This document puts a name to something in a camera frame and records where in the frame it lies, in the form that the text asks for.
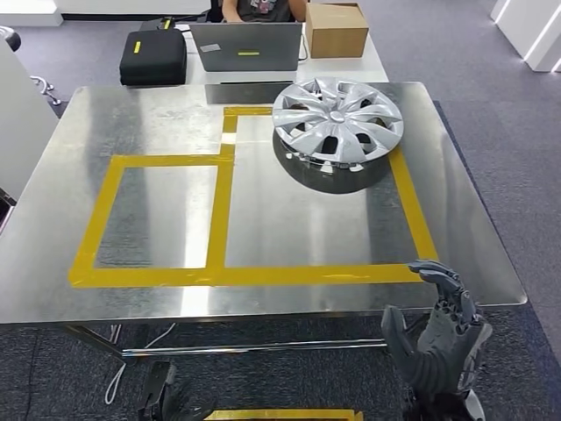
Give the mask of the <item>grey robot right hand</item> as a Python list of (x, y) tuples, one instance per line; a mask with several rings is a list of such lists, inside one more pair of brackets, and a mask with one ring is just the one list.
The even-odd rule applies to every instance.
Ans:
[(381, 330), (403, 379), (425, 396), (459, 395), (474, 383), (483, 347), (492, 327), (477, 308), (460, 276), (436, 260), (415, 260), (408, 268), (437, 287), (438, 298), (417, 341), (402, 312), (385, 308)]

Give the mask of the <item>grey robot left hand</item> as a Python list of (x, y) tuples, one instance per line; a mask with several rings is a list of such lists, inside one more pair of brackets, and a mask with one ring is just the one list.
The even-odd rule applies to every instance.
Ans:
[(164, 420), (201, 421), (213, 414), (217, 400), (213, 398), (207, 403), (190, 407), (187, 386), (170, 390)]

